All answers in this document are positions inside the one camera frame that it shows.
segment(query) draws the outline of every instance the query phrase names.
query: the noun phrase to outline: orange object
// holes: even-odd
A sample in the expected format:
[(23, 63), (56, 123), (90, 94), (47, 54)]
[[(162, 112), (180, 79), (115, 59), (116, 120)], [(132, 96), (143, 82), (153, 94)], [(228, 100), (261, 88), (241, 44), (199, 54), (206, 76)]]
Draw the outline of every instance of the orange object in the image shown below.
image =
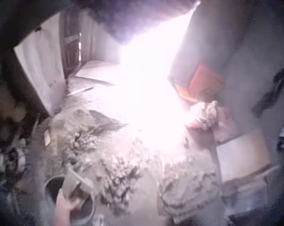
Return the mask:
[(191, 102), (211, 102), (224, 89), (225, 80), (208, 67), (200, 64), (187, 86), (175, 84), (180, 97)]

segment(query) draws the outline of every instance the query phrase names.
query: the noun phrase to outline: black bucket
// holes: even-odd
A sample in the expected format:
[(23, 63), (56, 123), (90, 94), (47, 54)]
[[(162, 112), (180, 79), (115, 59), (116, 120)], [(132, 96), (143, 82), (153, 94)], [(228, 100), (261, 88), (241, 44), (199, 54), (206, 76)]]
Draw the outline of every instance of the black bucket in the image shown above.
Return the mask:
[[(56, 202), (56, 197), (58, 195), (59, 190), (63, 186), (64, 176), (53, 177), (47, 181), (45, 186), (45, 197), (50, 197), (48, 200), (51, 201), (49, 203), (50, 208), (53, 207), (53, 204)], [(70, 221), (72, 226), (84, 226), (88, 223), (95, 213), (95, 197), (93, 194), (87, 198), (84, 202), (80, 211), (72, 213), (70, 215)]]

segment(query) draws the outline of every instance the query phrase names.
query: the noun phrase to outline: hand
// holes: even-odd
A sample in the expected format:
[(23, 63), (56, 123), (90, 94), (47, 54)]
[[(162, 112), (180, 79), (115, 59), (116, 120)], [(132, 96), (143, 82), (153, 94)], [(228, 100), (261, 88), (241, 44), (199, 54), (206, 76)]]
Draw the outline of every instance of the hand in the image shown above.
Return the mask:
[(69, 226), (70, 212), (76, 208), (79, 202), (79, 199), (76, 199), (74, 202), (65, 199), (63, 190), (60, 189), (56, 198), (55, 226)]

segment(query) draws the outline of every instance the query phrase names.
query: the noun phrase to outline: bright light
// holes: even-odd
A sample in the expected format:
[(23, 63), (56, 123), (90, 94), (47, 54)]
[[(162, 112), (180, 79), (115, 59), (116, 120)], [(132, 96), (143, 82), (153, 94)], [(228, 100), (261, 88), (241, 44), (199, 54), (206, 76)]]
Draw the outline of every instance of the bright light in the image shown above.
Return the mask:
[[(178, 141), (183, 131), (184, 112), (167, 76), (191, 15), (192, 11), (162, 23), (122, 49), (121, 84), (131, 103), (128, 114), (152, 143)], [(172, 149), (170, 142), (166, 145)]]

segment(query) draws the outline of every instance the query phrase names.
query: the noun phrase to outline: dirt floor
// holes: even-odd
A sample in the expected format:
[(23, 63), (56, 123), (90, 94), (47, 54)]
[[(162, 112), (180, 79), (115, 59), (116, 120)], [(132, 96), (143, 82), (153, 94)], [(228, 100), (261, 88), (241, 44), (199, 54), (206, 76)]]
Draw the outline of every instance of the dirt floor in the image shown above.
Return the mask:
[[(138, 105), (118, 86), (69, 78), (69, 92), (87, 87), (93, 88), (66, 97), (59, 113), (37, 129), (28, 159), (39, 162), (18, 186), (26, 191), (24, 199), (34, 198), (39, 206), (25, 206), (25, 212), (49, 225), (53, 214), (46, 207), (44, 184), (72, 167), (93, 181), (95, 216), (104, 215), (108, 225), (174, 225), (167, 212), (177, 215), (175, 221), (193, 216), (183, 225), (224, 225), (211, 134), (188, 133), (164, 114), (166, 109), (150, 105), (145, 111), (145, 103)], [(45, 147), (47, 129), (51, 142)]]

